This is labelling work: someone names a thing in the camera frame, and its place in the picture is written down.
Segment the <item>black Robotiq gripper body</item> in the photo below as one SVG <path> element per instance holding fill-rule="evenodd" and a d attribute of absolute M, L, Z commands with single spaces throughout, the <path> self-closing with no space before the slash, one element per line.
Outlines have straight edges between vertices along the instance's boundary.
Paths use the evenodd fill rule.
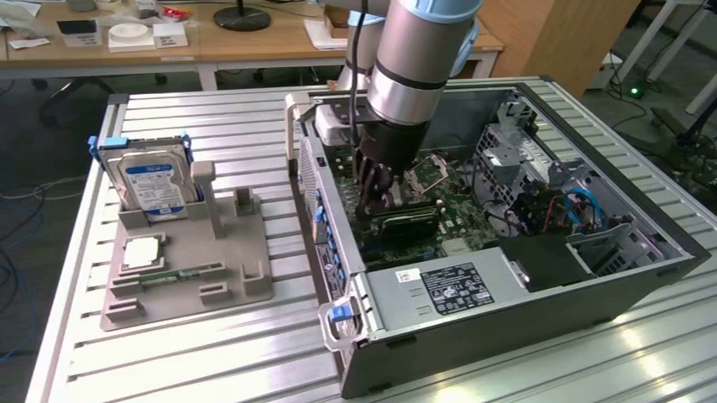
<path fill-rule="evenodd" d="M 359 125 L 353 160 L 367 159 L 402 173 L 412 165 L 428 126 L 430 122 L 406 126 L 388 121 Z"/>

